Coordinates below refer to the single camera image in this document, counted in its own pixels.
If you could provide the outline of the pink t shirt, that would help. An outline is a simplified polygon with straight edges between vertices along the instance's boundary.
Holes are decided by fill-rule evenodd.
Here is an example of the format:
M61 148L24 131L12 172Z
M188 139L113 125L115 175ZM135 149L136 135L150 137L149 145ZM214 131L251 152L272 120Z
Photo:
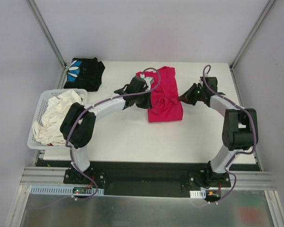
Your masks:
M151 92L152 108L148 110L150 123L176 122L183 119L183 107L178 101L178 86L175 68L164 66L158 69L159 86Z

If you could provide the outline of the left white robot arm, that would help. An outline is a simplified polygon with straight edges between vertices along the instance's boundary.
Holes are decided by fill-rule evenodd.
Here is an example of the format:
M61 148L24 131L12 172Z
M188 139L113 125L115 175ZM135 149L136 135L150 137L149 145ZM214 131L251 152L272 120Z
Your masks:
M74 178L80 184L90 180L90 166L87 144L90 142L95 123L108 115L125 110L133 105L142 109L151 108L152 77L132 78L129 84L96 104L71 105L61 126L60 132L66 140L65 146L70 149L71 165L76 170Z

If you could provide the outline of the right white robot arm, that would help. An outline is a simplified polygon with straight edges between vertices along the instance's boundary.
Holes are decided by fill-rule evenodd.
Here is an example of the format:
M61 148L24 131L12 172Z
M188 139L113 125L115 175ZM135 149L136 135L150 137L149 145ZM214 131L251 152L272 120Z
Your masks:
M250 148L256 147L257 112L255 109L236 105L224 93L218 92L216 77L201 77L199 83L194 83L177 99L189 105L203 102L224 117L223 145L201 174L201 180L213 187L226 178L227 170L238 155L248 154Z

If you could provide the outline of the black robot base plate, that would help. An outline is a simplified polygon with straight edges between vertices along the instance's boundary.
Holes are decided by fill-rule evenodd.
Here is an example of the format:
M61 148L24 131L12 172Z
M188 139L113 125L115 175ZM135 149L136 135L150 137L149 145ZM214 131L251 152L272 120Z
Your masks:
M229 174L215 174L204 163L91 161L85 174L105 195L187 198L202 187L229 188Z

